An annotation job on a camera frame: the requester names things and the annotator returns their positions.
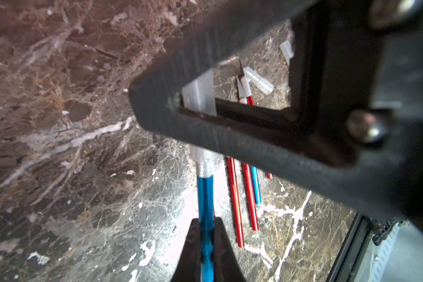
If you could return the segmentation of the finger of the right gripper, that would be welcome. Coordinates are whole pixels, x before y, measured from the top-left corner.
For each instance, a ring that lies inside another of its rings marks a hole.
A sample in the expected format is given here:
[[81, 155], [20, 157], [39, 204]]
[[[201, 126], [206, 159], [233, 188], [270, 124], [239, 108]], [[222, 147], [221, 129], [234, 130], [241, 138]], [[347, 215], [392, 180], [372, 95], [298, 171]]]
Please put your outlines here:
[[229, 236], [220, 217], [215, 218], [213, 232], [213, 269], [215, 282], [245, 282], [233, 252]]
[[201, 249], [199, 220], [193, 219], [177, 264], [172, 282], [199, 282], [201, 280]]

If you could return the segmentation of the red knife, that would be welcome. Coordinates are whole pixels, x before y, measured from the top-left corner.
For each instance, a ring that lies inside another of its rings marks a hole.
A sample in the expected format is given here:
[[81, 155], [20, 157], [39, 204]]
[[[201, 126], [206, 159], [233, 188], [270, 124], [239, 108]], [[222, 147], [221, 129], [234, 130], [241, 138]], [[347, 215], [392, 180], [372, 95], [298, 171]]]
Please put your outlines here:
[[253, 94], [250, 87], [250, 81], [244, 74], [244, 71], [243, 71], [244, 68], [242, 66], [241, 60], [239, 60], [239, 67], [240, 67], [239, 81], [242, 84], [242, 87], [244, 90], [244, 97], [246, 98], [246, 101], [249, 105], [254, 105], [253, 97], [252, 97]]
[[233, 207], [233, 214], [234, 214], [234, 221], [235, 221], [235, 228], [236, 228], [237, 244], [240, 248], [244, 249], [245, 244], [244, 244], [244, 234], [243, 234], [243, 223], [242, 223], [242, 216], [241, 216], [239, 191], [238, 191], [238, 185], [237, 185], [235, 160], [232, 157], [227, 157], [226, 161], [227, 161], [227, 172], [228, 172], [229, 183], [230, 183], [231, 202]]
[[[238, 94], [239, 94], [239, 102], [241, 104], [247, 105], [246, 98], [244, 97], [244, 90], [242, 87], [242, 84], [239, 81], [239, 77], [237, 77], [237, 88], [238, 88]], [[250, 165], [247, 163], [242, 163], [243, 168], [243, 177], [245, 181], [245, 187], [246, 187], [246, 196], [247, 196], [247, 202], [248, 202], [248, 211], [250, 215], [250, 222], [251, 222], [251, 228], [253, 231], [259, 231], [259, 223], [257, 219], [257, 213], [256, 213], [256, 204], [255, 204], [255, 196], [254, 196], [254, 189], [251, 179], [251, 170]]]

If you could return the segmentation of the black front rail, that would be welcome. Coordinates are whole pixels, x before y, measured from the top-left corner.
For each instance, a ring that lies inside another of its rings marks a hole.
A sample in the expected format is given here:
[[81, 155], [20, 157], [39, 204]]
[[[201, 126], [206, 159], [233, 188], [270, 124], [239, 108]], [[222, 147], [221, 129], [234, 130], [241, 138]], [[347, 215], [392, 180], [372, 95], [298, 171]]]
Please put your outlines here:
[[357, 213], [338, 252], [326, 282], [354, 282], [370, 239], [370, 222]]

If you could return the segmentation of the blue knife bottom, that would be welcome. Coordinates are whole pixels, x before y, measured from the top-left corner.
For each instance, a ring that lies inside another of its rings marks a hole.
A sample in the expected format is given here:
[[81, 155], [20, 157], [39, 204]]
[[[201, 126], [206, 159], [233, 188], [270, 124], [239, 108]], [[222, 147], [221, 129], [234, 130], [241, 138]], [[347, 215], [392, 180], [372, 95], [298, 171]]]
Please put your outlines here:
[[250, 170], [251, 170], [251, 179], [252, 179], [252, 184], [254, 189], [255, 204], [260, 205], [262, 204], [262, 195], [260, 191], [258, 170], [255, 166], [250, 166]]

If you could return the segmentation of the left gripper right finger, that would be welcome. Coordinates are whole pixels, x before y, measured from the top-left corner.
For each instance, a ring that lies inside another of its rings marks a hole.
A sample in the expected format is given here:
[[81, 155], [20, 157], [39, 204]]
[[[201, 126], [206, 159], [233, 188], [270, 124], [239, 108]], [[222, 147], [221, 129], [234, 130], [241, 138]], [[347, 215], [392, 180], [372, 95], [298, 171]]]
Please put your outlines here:
[[220, 105], [208, 116], [139, 106], [151, 132], [229, 155], [375, 219], [409, 219], [423, 232], [423, 122], [388, 121], [379, 142], [351, 141], [342, 129], [302, 135], [280, 110]]

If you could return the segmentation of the clear protective cap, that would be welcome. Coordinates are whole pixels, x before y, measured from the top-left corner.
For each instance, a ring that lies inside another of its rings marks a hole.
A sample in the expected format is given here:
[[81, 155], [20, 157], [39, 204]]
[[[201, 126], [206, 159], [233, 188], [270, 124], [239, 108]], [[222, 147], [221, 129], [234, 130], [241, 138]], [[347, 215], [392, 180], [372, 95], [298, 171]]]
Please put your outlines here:
[[270, 95], [274, 91], [274, 85], [266, 78], [258, 74], [251, 67], [245, 67], [243, 71], [249, 81], [252, 82], [255, 87], [265, 95]]
[[280, 44], [280, 50], [286, 60], [288, 66], [290, 66], [291, 59], [294, 57], [294, 45], [291, 41], [285, 41]]

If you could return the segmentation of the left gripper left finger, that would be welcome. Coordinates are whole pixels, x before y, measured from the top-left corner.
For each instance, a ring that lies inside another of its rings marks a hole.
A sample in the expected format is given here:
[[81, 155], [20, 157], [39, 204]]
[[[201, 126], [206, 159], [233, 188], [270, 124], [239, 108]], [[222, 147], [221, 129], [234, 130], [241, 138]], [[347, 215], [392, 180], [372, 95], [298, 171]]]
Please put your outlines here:
[[315, 1], [228, 1], [131, 83], [138, 120], [161, 111], [177, 90]]

